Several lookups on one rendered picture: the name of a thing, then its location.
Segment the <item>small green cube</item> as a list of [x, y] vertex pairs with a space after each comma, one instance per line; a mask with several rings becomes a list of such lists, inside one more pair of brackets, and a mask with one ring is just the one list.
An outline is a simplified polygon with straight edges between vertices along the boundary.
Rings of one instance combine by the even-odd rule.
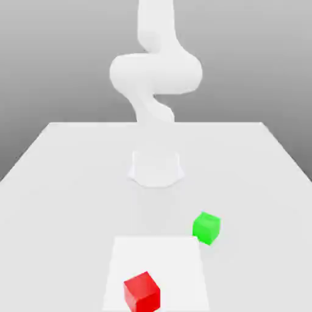
[[193, 222], [192, 234], [200, 242], [210, 246], [218, 237], [220, 229], [221, 219], [203, 211]]

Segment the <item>small red cube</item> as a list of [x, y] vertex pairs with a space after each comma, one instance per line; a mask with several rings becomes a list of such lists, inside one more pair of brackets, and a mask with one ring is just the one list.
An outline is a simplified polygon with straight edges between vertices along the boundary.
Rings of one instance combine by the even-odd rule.
[[148, 271], [124, 281], [123, 287], [131, 312], [154, 312], [160, 308], [160, 288]]

